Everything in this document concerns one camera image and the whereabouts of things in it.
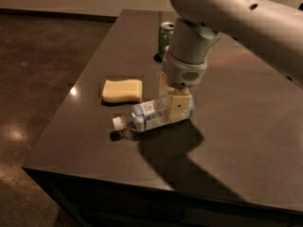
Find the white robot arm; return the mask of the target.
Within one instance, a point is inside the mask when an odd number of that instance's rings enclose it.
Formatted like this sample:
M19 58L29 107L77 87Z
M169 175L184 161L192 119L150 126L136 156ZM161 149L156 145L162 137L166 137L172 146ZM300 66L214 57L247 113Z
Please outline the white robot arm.
M297 86L303 84L303 13L268 0L170 0L178 14L162 71L167 120L186 117L188 89L200 83L207 54L223 34L236 40Z

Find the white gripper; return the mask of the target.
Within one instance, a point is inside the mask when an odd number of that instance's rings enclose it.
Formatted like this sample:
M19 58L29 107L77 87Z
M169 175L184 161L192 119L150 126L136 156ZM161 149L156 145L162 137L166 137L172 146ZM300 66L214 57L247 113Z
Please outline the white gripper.
M163 73L160 74L158 96L164 97L167 95L167 120L169 123L179 122L190 117L192 95L188 88L201 82L206 68L206 62L189 64L179 61L171 55L167 47L165 48L162 59ZM167 94L168 86L175 89Z

